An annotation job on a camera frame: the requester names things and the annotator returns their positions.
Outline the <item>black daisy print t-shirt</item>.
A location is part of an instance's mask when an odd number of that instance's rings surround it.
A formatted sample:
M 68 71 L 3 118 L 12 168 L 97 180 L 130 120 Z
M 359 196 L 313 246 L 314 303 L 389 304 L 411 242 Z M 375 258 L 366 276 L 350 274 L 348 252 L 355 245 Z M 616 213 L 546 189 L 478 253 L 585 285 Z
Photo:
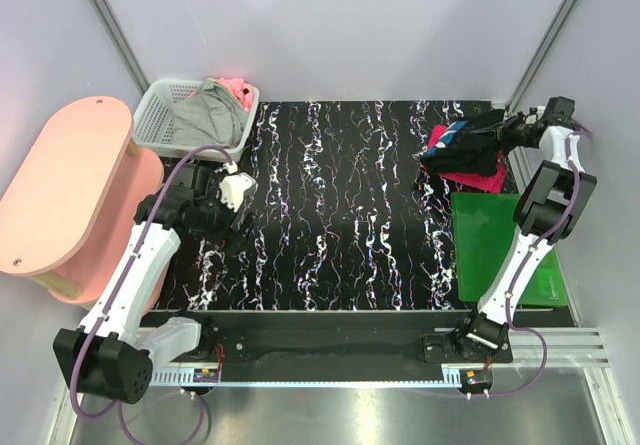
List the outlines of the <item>black daisy print t-shirt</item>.
M 420 155 L 421 164 L 436 174 L 495 175 L 502 150 L 498 128 L 503 120 L 504 110 L 496 109 L 452 122 Z

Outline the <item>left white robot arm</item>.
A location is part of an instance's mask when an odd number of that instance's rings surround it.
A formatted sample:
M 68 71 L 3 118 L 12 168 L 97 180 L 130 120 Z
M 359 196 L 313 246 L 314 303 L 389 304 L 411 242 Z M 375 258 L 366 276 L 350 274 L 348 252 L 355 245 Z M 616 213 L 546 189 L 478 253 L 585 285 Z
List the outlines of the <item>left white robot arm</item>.
M 196 361 L 215 351 L 210 320 L 180 312 L 141 334 L 141 320 L 162 275 L 189 237 L 218 240 L 228 250 L 245 243 L 253 217 L 247 210 L 257 181 L 235 165 L 220 180 L 189 166 L 192 182 L 175 173 L 137 207 L 134 225 L 111 279 L 74 330 L 61 329 L 53 351 L 73 395 L 127 404 L 146 393 L 154 371 L 187 354 Z

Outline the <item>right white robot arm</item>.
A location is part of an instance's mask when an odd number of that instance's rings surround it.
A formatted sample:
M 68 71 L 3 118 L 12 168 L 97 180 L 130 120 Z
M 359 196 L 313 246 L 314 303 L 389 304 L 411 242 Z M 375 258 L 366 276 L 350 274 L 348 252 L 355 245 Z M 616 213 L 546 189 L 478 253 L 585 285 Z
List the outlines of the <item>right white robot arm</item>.
M 535 148 L 544 159 L 516 205 L 514 238 L 496 277 L 454 336 L 453 349 L 463 360 L 480 361 L 501 349 L 538 265 L 572 233 L 596 188 L 597 178 L 579 158 L 587 132 L 574 110 L 574 100 L 556 96 L 491 128 L 503 150 Z

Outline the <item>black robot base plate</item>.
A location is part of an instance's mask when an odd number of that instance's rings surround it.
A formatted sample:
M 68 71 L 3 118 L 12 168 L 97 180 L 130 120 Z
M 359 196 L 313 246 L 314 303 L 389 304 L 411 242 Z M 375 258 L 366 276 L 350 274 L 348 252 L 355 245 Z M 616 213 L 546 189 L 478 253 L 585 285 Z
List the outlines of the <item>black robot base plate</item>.
M 453 349 L 469 311 L 185 311 L 223 349 L 222 380 L 245 386 L 374 384 L 442 379 L 444 364 L 509 363 L 509 342 L 480 361 Z

